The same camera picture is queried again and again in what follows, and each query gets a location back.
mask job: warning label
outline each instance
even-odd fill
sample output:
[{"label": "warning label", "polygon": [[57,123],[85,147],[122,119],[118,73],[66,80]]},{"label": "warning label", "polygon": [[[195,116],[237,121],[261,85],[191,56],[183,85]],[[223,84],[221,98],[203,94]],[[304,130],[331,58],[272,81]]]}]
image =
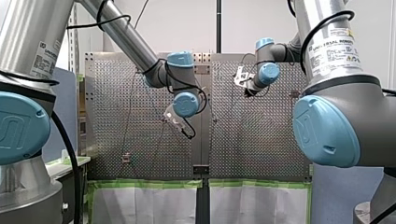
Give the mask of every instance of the warning label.
[{"label": "warning label", "polygon": [[361,68],[361,60],[350,30],[337,28],[330,33],[332,36],[308,49],[313,76],[325,76],[340,67]]},{"label": "warning label", "polygon": [[58,53],[59,50],[56,50],[44,42],[40,42],[30,74],[38,78],[52,78],[52,72],[55,68]]}]

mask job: white fabric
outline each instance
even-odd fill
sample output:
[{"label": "white fabric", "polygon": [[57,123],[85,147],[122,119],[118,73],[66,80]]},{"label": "white fabric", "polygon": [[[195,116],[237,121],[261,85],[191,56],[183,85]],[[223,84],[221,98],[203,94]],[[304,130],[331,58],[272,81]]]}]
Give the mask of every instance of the white fabric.
[{"label": "white fabric", "polygon": [[210,188],[211,224],[306,224],[308,189]]},{"label": "white fabric", "polygon": [[197,189],[98,189],[92,224],[195,224]]}]

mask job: pegboard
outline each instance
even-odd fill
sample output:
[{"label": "pegboard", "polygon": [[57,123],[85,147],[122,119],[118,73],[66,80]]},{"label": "pegboard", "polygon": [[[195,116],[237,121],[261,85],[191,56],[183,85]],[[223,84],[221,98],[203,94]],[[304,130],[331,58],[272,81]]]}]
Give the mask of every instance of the pegboard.
[{"label": "pegboard", "polygon": [[[309,160],[298,148],[292,131],[296,92],[306,86],[300,66],[280,63],[276,83],[245,98],[233,84],[243,55],[212,56],[212,108],[210,176],[307,181]],[[250,71],[254,62],[246,63]]]},{"label": "pegboard", "polygon": [[89,179],[191,179],[191,141],[162,121],[172,99],[147,87],[123,53],[88,54]]},{"label": "pegboard", "polygon": [[[123,53],[88,54],[89,179],[192,179],[192,166],[200,162],[209,164],[212,178],[309,180],[310,163],[291,125],[297,100],[291,93],[306,85],[299,66],[281,63],[281,76],[267,95],[247,99],[233,84],[242,54],[198,56],[205,61],[195,64],[210,68],[197,76],[207,87],[210,106],[194,116],[197,137],[191,142],[162,121],[173,99],[166,88],[148,88]],[[254,62],[246,62],[250,70]],[[122,163],[126,153],[130,163]]]}]

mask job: metal bracket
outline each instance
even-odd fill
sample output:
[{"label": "metal bracket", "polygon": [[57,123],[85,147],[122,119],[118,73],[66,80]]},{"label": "metal bracket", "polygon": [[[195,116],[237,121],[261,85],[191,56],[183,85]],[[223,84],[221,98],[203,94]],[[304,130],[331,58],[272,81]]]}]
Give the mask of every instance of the metal bracket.
[{"label": "metal bracket", "polygon": [[209,175],[209,165],[194,165],[193,173],[195,175]]},{"label": "metal bracket", "polygon": [[131,163],[132,161],[132,153],[127,152],[122,155],[122,163]]},{"label": "metal bracket", "polygon": [[210,75],[210,65],[195,65],[194,73],[196,75]]},{"label": "metal bracket", "polygon": [[163,113],[163,117],[164,117],[164,121],[170,123],[180,133],[186,128],[186,125],[184,125],[183,119],[175,113],[175,110],[173,109],[172,105],[169,105],[166,108],[165,112]]},{"label": "metal bracket", "polygon": [[210,53],[194,53],[194,73],[195,75],[210,75],[211,71],[211,54]]},{"label": "metal bracket", "polygon": [[238,70],[236,71],[235,77],[233,78],[233,82],[239,87],[255,91],[255,88],[251,85],[251,80],[254,78],[255,75],[243,71],[244,66],[238,66]]},{"label": "metal bracket", "polygon": [[301,93],[299,91],[297,91],[297,90],[291,90],[290,93],[289,93],[289,97],[298,98],[300,96],[300,94]]}]

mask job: light blue joint cap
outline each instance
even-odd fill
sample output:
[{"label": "light blue joint cap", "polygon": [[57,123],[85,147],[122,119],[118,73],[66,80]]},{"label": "light blue joint cap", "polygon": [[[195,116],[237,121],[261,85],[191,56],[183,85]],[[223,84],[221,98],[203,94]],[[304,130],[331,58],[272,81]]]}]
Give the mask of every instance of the light blue joint cap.
[{"label": "light blue joint cap", "polygon": [[198,98],[191,92],[181,92],[175,97],[173,108],[182,118],[192,117],[199,109]]},{"label": "light blue joint cap", "polygon": [[259,81],[264,85],[273,84],[280,74],[279,66],[276,63],[266,63],[260,68]]},{"label": "light blue joint cap", "polygon": [[347,117],[322,97],[300,99],[293,111],[294,136],[305,156],[320,165],[352,167],[361,148]]},{"label": "light blue joint cap", "polygon": [[0,91],[0,165],[34,156],[50,137],[50,118],[30,98]]},{"label": "light blue joint cap", "polygon": [[262,38],[256,42],[256,50],[259,50],[260,48],[267,46],[269,44],[274,44],[273,38],[271,38],[271,37]]},{"label": "light blue joint cap", "polygon": [[194,67],[192,55],[187,51],[168,54],[168,63],[174,67],[191,68]]}]

